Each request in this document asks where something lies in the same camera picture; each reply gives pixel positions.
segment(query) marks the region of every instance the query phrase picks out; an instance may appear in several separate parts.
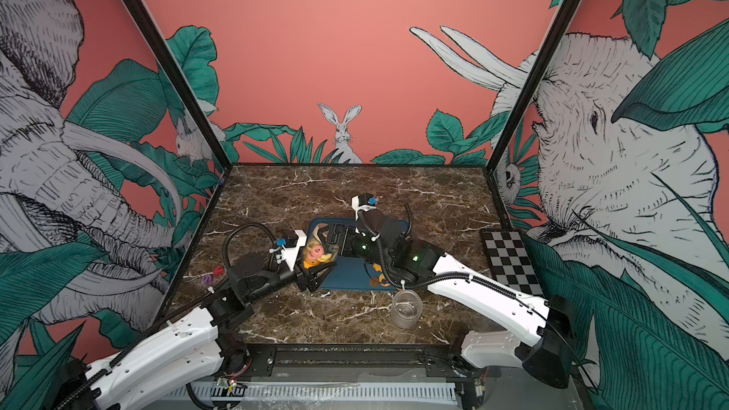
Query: elephant illustration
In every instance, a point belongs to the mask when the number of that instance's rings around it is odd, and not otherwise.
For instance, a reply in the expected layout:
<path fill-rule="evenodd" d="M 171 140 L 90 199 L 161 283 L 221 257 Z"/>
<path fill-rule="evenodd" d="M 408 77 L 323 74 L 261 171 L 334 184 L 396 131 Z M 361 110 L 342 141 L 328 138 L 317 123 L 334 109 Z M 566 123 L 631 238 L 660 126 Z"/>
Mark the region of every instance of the elephant illustration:
<path fill-rule="evenodd" d="M 85 232 L 108 253 L 72 279 L 32 318 L 58 323 L 102 309 L 146 328 L 169 283 L 147 248 L 170 247 L 173 229 L 136 213 L 86 152 L 150 173 L 182 208 L 167 173 L 126 143 L 59 112 L 84 38 L 73 0 L 0 0 L 0 253 L 35 252 Z M 0 398 L 13 384 L 26 323 L 0 345 Z"/>
<path fill-rule="evenodd" d="M 467 35 L 442 27 L 475 65 L 430 33 L 410 31 L 456 73 L 498 92 L 492 115 L 512 110 L 535 54 L 515 68 Z M 528 235 L 551 245 L 563 260 L 603 267 L 616 278 L 626 272 L 673 323 L 726 360 L 729 326 L 713 307 L 657 266 L 615 248 L 581 220 L 729 280 L 727 265 L 697 220 L 661 183 L 666 181 L 721 236 L 713 215 L 718 171 L 703 134 L 695 126 L 661 132 L 626 118 L 610 120 L 657 63 L 657 56 L 645 57 L 629 38 L 580 33 L 563 38 L 532 99 L 542 119 L 532 128 L 540 144 L 538 187 L 548 223 Z M 508 178 L 499 180 L 499 191 L 510 199 L 501 186 Z"/>

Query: orange toy piece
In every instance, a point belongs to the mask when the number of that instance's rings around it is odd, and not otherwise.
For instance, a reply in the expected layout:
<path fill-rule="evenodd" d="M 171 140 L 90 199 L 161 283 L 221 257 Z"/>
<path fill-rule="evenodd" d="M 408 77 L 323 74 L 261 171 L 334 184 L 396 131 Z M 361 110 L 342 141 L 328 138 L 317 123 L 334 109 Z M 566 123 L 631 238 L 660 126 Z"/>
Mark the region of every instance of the orange toy piece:
<path fill-rule="evenodd" d="M 331 253 L 324 253 L 322 243 L 312 239 L 304 249 L 304 267 L 306 269 L 320 263 L 329 263 L 332 260 Z"/>

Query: elephant ear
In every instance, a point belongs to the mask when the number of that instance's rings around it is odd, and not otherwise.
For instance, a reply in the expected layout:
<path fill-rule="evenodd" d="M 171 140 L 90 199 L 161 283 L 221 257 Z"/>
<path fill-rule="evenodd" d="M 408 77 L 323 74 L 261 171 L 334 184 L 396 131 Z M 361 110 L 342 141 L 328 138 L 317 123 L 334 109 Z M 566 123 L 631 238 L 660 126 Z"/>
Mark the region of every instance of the elephant ear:
<path fill-rule="evenodd" d="M 0 0 L 0 50 L 53 107 L 74 81 L 83 36 L 73 0 Z"/>

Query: pink wall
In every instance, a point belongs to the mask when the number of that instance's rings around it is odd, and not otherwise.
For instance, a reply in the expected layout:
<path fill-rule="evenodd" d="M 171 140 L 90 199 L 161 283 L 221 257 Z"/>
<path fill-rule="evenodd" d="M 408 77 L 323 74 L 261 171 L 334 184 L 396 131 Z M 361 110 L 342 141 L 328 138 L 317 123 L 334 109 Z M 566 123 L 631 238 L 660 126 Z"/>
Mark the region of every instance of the pink wall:
<path fill-rule="evenodd" d="M 495 94 L 452 73 L 410 27 L 445 38 L 439 26 L 447 25 L 517 65 L 539 48 L 554 12 L 551 0 L 145 1 L 166 38 L 190 24 L 210 29 L 220 85 L 213 122 L 303 126 L 315 143 L 329 139 L 327 153 L 334 127 L 316 104 L 340 118 L 362 105 L 349 131 L 365 162 L 396 148 L 440 153 L 425 136 L 436 109 L 467 132 L 491 110 Z M 256 144 L 273 152 L 270 142 Z M 241 161 L 262 161 L 236 147 Z"/>

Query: marble tabletop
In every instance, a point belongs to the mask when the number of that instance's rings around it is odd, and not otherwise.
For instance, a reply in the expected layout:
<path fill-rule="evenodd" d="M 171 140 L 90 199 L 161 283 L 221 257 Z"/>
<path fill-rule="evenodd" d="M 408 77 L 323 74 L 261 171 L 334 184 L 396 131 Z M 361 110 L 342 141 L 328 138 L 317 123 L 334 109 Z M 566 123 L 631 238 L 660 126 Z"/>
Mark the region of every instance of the marble tabletop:
<path fill-rule="evenodd" d="M 417 237 L 450 252 L 488 275 L 478 230 L 500 226 L 481 168 L 381 167 L 366 165 L 239 165 L 220 194 L 204 235 L 184 271 L 171 308 L 205 292 L 201 274 L 221 264 L 227 232 L 246 222 L 265 223 L 274 233 L 306 229 L 316 217 L 352 217 L 352 196 L 378 196 L 378 209 L 406 219 L 413 211 Z M 230 246 L 231 261 L 270 242 L 257 230 L 243 232 Z M 217 283 L 223 276 L 216 277 Z M 246 342 L 288 344 L 448 344 L 461 332 L 499 331 L 488 318 L 451 299 L 417 290 L 423 300 L 420 322 L 410 330 L 393 325 L 392 292 L 320 290 L 301 293 L 290 285 L 256 303 L 255 315 L 239 331 Z"/>

